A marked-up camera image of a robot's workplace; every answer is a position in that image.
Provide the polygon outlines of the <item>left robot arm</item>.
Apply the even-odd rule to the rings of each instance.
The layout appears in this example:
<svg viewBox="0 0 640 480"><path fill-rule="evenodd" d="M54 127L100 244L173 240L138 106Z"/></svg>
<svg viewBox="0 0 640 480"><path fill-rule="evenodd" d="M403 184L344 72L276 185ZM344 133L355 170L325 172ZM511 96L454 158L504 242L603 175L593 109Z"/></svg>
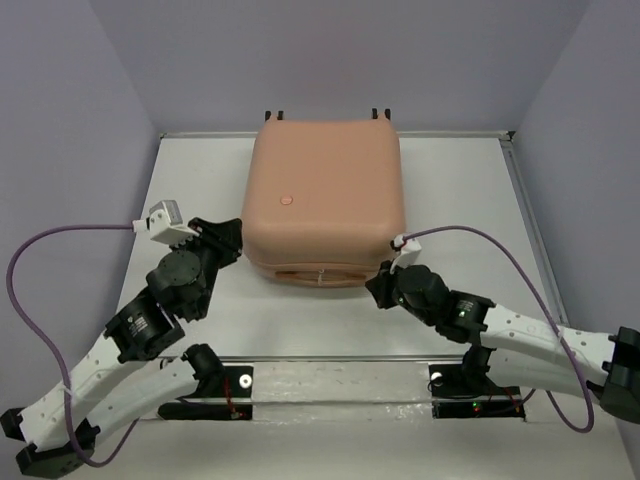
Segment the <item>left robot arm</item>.
<svg viewBox="0 0 640 480"><path fill-rule="evenodd" d="M169 252L147 274L145 287L106 323L74 367L67 366L15 293L17 261L38 239L27 240L10 260L6 272L9 299L23 322L49 348L61 374L60 382L40 400L11 408L1 416L4 435L24 444L16 456L24 476L60 479L83 465L104 467L105 461L92 457L98 443L122 425L134 427L141 415L156 406L193 393L221 393L225 400L231 398L223 363L207 344L190 346L154 376L123 392L117 388L184 337L182 321L207 316L219 271L241 257L241 220L212 223L195 217L182 222L151 214L122 228L148 234L168 246Z"/></svg>

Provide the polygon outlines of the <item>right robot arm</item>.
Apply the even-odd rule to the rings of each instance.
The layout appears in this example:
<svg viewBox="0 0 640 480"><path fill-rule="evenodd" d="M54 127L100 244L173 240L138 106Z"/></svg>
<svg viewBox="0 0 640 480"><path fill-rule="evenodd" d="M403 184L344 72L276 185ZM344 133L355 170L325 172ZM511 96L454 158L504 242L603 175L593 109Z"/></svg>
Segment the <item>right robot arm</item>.
<svg viewBox="0 0 640 480"><path fill-rule="evenodd" d="M488 298L449 289L424 265L381 264L365 287L380 309L400 307L469 349L462 384L482 392L518 386L584 397L620 420L639 421L639 333L552 326Z"/></svg>

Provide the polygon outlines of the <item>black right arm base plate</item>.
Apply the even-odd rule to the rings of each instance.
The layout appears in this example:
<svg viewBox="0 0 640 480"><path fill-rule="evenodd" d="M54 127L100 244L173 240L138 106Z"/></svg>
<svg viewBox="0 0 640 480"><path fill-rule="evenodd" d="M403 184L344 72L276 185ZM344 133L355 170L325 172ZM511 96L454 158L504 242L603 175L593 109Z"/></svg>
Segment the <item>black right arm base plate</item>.
<svg viewBox="0 0 640 480"><path fill-rule="evenodd" d="M460 363L430 364L427 390L436 420L526 419L519 387L500 387L486 379L468 380Z"/></svg>

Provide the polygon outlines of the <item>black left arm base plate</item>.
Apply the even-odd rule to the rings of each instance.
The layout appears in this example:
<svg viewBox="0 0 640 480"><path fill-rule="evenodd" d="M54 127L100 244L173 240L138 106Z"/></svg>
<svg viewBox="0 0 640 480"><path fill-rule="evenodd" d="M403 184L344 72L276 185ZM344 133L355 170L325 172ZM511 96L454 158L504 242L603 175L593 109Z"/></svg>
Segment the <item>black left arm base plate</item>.
<svg viewBox="0 0 640 480"><path fill-rule="evenodd" d="M251 421L254 366L226 364L224 379L212 390L194 393L159 406L156 415L174 421Z"/></svg>

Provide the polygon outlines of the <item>pink hard-shell suitcase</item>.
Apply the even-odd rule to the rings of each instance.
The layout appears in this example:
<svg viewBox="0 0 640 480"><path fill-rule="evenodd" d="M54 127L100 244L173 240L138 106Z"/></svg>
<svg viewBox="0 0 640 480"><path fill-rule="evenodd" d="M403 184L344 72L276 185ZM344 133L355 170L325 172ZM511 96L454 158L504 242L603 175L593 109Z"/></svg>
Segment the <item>pink hard-shell suitcase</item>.
<svg viewBox="0 0 640 480"><path fill-rule="evenodd" d="M391 111L345 121L266 112L241 218L244 254L262 276L307 287L362 286L406 230Z"/></svg>

